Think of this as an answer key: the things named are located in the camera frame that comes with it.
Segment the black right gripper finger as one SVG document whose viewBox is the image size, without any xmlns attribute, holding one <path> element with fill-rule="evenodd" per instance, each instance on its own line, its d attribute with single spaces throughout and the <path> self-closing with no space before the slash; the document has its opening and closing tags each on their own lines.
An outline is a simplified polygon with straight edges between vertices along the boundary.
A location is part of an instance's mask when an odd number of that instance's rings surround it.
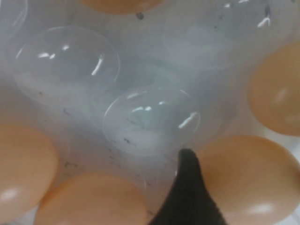
<svg viewBox="0 0 300 225">
<path fill-rule="evenodd" d="M 225 219 L 211 198 L 200 163 L 191 149 L 181 149 L 173 185 L 151 225 L 224 225 Z"/>
</svg>

